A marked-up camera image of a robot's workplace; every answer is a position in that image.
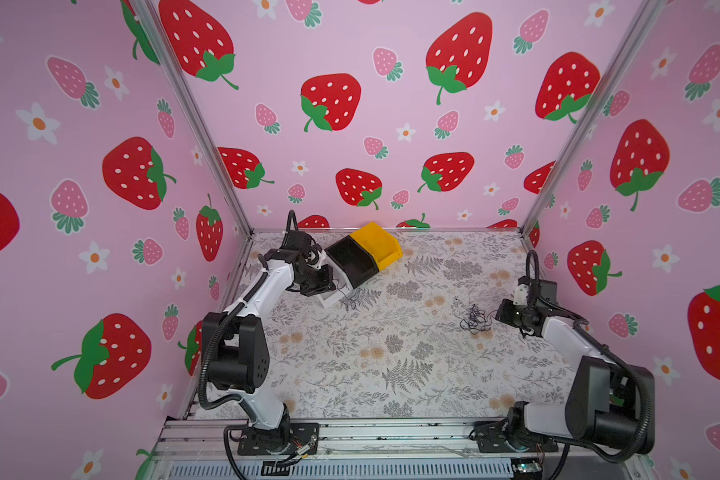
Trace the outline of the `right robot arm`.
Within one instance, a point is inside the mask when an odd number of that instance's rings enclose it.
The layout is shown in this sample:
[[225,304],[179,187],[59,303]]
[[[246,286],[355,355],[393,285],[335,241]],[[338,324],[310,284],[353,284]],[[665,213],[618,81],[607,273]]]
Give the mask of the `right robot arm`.
[[647,455],[655,445],[655,381],[589,334],[586,320],[560,306],[557,286],[539,276],[529,251],[514,296],[498,308],[499,322],[524,337],[543,339],[575,373],[566,400],[557,405],[516,403],[504,423],[506,442],[517,450],[546,442],[586,448],[609,463]]

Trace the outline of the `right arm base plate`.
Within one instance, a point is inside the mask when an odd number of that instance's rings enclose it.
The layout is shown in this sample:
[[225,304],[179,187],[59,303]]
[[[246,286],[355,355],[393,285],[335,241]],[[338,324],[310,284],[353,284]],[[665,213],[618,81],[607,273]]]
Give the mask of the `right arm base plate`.
[[507,419],[476,422],[468,435],[481,453],[550,453],[559,447],[549,437],[513,429]]

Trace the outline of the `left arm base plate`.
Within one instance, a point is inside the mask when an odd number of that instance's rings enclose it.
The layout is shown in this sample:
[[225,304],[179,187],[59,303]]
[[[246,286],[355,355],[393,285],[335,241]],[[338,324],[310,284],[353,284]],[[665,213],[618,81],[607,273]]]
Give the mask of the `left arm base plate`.
[[240,436],[240,456],[312,455],[317,452],[320,424],[295,422],[273,430],[246,428]]

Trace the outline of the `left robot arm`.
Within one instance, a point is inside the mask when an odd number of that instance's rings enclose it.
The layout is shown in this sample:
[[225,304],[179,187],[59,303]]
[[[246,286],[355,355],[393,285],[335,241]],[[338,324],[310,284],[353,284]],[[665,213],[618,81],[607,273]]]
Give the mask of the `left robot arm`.
[[336,289],[333,268],[313,237],[288,213],[283,241],[259,257],[257,279],[235,302],[202,322],[197,395],[205,410],[238,404],[249,424],[261,431],[285,428],[286,406],[264,386],[270,352],[263,322],[280,297],[298,293],[316,296]]

